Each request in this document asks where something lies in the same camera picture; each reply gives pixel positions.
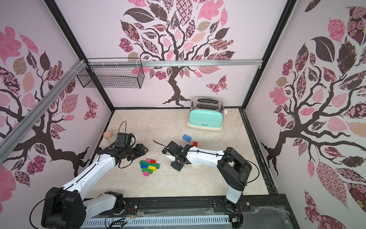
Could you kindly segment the green long brick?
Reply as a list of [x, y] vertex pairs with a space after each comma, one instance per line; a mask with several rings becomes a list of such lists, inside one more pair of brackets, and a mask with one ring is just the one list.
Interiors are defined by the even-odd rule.
[[150, 163], [150, 162], [146, 162], [146, 161], [140, 161], [140, 164], [141, 165], [146, 165], [146, 166], [152, 166], [152, 167], [155, 167], [157, 169], [160, 168], [160, 165], [159, 164], [156, 164], [156, 163]]

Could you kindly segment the bright green brick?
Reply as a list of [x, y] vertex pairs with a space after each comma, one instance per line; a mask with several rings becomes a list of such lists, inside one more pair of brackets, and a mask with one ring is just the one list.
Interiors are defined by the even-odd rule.
[[142, 168], [143, 173], [149, 173], [152, 174], [153, 170], [152, 169], [148, 169], [148, 168]]

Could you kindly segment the yellow small brick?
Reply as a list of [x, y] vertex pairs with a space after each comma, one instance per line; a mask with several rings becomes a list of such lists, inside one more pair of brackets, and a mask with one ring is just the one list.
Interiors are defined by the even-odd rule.
[[152, 170], [153, 172], [156, 172], [157, 168], [154, 166], [148, 166], [148, 169]]

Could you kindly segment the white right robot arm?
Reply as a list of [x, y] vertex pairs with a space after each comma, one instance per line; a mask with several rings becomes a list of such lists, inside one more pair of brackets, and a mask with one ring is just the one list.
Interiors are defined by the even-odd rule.
[[188, 164], [217, 168], [229, 186], [226, 199], [232, 204], [237, 204], [241, 198], [253, 168], [248, 160], [231, 147], [212, 151], [193, 145], [182, 147], [172, 141], [163, 148], [162, 153], [172, 161], [171, 167], [177, 171]]

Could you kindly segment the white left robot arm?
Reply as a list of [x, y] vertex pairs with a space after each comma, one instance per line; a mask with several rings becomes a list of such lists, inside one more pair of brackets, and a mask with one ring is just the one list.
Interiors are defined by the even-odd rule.
[[91, 188], [124, 159], [134, 161], [145, 155], [148, 148], [137, 144], [129, 148], [97, 148], [98, 158], [80, 175], [61, 188], [51, 188], [45, 197], [41, 225], [48, 229], [79, 229], [86, 220], [105, 211], [114, 215], [124, 212], [123, 195], [108, 191], [86, 200]]

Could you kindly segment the light blue large brick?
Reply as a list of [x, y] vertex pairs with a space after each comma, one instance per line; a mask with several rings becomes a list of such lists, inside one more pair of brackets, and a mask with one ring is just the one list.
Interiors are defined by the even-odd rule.
[[191, 142], [192, 141], [192, 138], [190, 136], [188, 136], [188, 135], [183, 135], [182, 136], [182, 139], [184, 139], [187, 142]]

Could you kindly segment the pink lidded glass jar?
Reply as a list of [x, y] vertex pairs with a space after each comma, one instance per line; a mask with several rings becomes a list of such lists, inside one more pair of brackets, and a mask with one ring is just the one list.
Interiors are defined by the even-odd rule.
[[104, 138], [107, 140], [107, 141], [110, 141], [110, 142], [114, 142], [115, 141], [115, 137], [114, 135], [112, 134], [111, 131], [105, 131], [104, 134], [103, 134]]

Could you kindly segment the mint green Belinee toaster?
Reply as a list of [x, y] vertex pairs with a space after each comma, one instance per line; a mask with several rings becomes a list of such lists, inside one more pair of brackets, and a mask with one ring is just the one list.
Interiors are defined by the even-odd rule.
[[224, 103], [210, 97], [196, 97], [191, 102], [187, 126], [190, 128], [221, 131], [224, 122]]

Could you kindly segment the aluminium rail back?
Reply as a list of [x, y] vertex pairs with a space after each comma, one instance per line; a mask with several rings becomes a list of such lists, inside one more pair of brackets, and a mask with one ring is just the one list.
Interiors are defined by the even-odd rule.
[[200, 61], [143, 61], [142, 67], [179, 67], [179, 66], [260, 66], [261, 59], [243, 60], [200, 60]]

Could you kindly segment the aluminium rail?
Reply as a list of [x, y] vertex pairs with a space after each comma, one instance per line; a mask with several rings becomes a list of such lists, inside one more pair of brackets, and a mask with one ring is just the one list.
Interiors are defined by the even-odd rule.
[[11, 131], [4, 140], [1, 141], [1, 163], [9, 156], [20, 141], [26, 136], [30, 129], [36, 124], [41, 116], [48, 110], [51, 104], [58, 98], [67, 85], [85, 69], [84, 60], [77, 61], [66, 74], [55, 84], [47, 95], [38, 102], [25, 118], [18, 124], [15, 130]]
[[260, 66], [261, 59], [243, 60], [200, 60], [200, 61], [143, 61], [142, 67], [179, 67], [179, 66]]

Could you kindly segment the aluminium rail left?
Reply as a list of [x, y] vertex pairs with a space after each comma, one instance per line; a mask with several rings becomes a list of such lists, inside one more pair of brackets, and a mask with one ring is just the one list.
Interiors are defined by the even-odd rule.
[[30, 129], [36, 124], [41, 116], [48, 110], [51, 104], [58, 98], [67, 85], [85, 69], [84, 60], [77, 61], [66, 74], [55, 84], [47, 95], [38, 102], [25, 118], [18, 124], [15, 130], [11, 131], [4, 140], [1, 141], [1, 163], [9, 156], [20, 141], [26, 136]]

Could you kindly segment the black enclosure corner post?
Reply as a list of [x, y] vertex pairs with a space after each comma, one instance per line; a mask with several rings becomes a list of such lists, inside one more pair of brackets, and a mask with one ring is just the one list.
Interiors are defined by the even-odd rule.
[[269, 44], [265, 50], [265, 53], [264, 53], [264, 56], [263, 56], [263, 61], [260, 65], [260, 67], [258, 68], [258, 70], [256, 71], [254, 77], [253, 77], [253, 80], [250, 84], [250, 87], [247, 91], [247, 94], [246, 94], [246, 97], [244, 99], [244, 102], [241, 106], [241, 109], [242, 110], [246, 110], [248, 105], [249, 105], [249, 102], [252, 98], [252, 96], [254, 95], [254, 92], [255, 92], [255, 89], [263, 75], [263, 72], [264, 70], [266, 69], [266, 66], [267, 64], [269, 63], [270, 61], [270, 58], [272, 57], [272, 54], [276, 48], [276, 45], [278, 43], [278, 41], [280, 40], [280, 37], [290, 19], [290, 16], [294, 10], [294, 8], [296, 7], [296, 4], [297, 4], [298, 1], [296, 0], [288, 0], [286, 2], [286, 5], [284, 7], [284, 10], [279, 18], [279, 21], [276, 25], [276, 28], [273, 32], [273, 35], [269, 41]]

